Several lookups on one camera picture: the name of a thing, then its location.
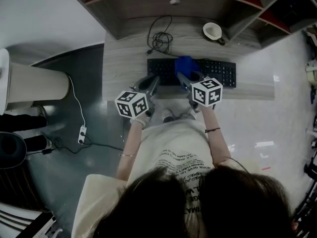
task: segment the white mug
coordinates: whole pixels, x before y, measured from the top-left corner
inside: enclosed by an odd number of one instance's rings
[[[215,41],[222,46],[226,44],[226,42],[222,38],[221,27],[215,23],[210,22],[205,24],[203,27],[203,33],[204,33],[204,36],[210,41]]]

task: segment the black bracelet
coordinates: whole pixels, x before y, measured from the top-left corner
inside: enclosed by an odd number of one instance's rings
[[[211,131],[215,131],[217,129],[220,129],[220,128],[216,128],[216,129],[205,129],[205,133],[208,133],[208,132],[211,132]]]

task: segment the fiducial marker cube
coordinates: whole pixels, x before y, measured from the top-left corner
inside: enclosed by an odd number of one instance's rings
[[[134,119],[149,110],[147,96],[144,93],[122,91],[114,102],[122,117]]]
[[[222,84],[215,78],[192,84],[193,101],[205,106],[212,106],[222,99]]]

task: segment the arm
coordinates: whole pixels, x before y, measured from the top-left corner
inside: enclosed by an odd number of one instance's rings
[[[144,120],[145,115],[141,115],[138,118]],[[142,129],[142,124],[139,122],[134,121],[132,123],[122,154],[137,156],[141,144]],[[135,157],[121,156],[116,178],[119,180],[128,180],[134,161]]]
[[[220,127],[212,107],[206,108],[201,106],[201,111],[204,116],[206,129],[215,129]],[[231,158],[228,146],[224,141],[220,129],[208,132],[208,139],[213,164],[215,166],[226,161],[228,158]]]

